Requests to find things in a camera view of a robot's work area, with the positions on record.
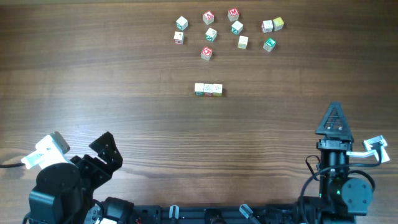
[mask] white block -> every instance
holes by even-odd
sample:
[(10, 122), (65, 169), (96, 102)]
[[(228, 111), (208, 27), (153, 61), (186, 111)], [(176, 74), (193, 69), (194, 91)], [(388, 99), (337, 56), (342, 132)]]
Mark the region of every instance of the white block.
[(233, 34), (238, 35), (242, 30), (243, 30), (243, 24), (240, 23), (239, 21), (235, 21), (234, 24), (232, 24), (231, 32)]
[(274, 22), (274, 30), (275, 31), (280, 30), (285, 24), (285, 22), (282, 20), (281, 17), (274, 19), (273, 22)]
[(175, 33), (174, 33), (174, 43), (183, 44), (183, 42), (184, 42), (184, 33), (175, 31)]
[(213, 84), (213, 96), (221, 96), (223, 94), (222, 84)]
[(228, 10), (228, 19), (233, 22), (239, 19), (239, 11), (237, 8), (232, 8)]
[(177, 19), (176, 23), (177, 28), (179, 28), (180, 30), (185, 30), (185, 28), (188, 27), (188, 21), (184, 17), (180, 17), (179, 19)]
[(205, 84), (203, 87), (205, 96), (213, 96), (213, 84)]
[(214, 22), (214, 14), (211, 11), (203, 13), (203, 22), (205, 22), (206, 25)]
[(263, 33), (272, 32), (274, 25), (272, 24), (271, 20), (263, 21), (261, 25), (261, 30)]
[(274, 49), (276, 45), (276, 41), (272, 38), (268, 38), (268, 40), (264, 43), (264, 46), (262, 47), (268, 52), (271, 52), (272, 49)]
[(248, 41), (249, 41), (249, 37), (240, 36), (239, 42), (238, 42), (238, 48), (246, 49), (246, 47), (248, 47)]
[(214, 41), (217, 37), (217, 30), (209, 28), (206, 32), (206, 40)]
[(212, 54), (213, 54), (213, 49), (209, 47), (204, 47), (203, 50), (201, 51), (200, 57), (205, 60), (210, 60)]
[(195, 95), (203, 96), (204, 89), (205, 89), (205, 84), (195, 83)]

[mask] wooden table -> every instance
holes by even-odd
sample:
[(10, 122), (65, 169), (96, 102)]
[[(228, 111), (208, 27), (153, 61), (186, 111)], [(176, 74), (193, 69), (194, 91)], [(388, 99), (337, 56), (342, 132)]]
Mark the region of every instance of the wooden table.
[[(248, 49), (226, 12), (240, 10)], [(398, 218), (397, 1), (164, 2), (0, 7), (0, 162), (60, 131), (68, 157), (114, 134), (124, 158), (95, 198), (138, 205), (291, 203), (319, 154), (314, 135), (330, 101), (343, 104), (356, 142), (383, 134), (391, 161), (368, 216)], [(215, 13), (206, 26), (201, 14)], [(185, 42), (175, 45), (184, 16)], [(261, 21), (285, 27), (263, 34)], [(218, 31), (215, 42), (206, 30)], [(277, 41), (268, 53), (262, 45)], [(210, 61), (200, 58), (213, 48)], [(224, 97), (193, 95), (221, 83)], [(0, 170), (0, 223), (19, 223), (40, 169)], [(307, 190), (316, 195), (318, 183)]]

